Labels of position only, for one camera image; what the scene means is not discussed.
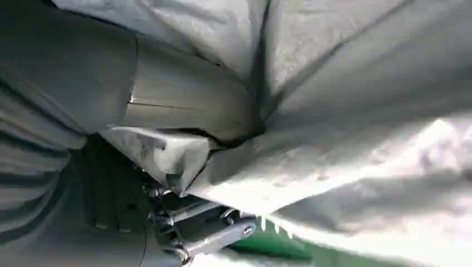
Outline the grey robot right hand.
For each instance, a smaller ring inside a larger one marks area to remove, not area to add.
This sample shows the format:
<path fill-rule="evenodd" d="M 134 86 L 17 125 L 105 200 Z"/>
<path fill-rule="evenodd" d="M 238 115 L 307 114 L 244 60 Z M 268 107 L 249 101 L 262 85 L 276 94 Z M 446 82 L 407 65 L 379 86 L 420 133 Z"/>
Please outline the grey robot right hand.
<path fill-rule="evenodd" d="M 1 2 L 1 265 L 188 266 L 255 218 L 182 195 L 212 149 L 158 181 L 105 132 L 233 146 L 259 117 L 222 66 L 52 1 Z"/>

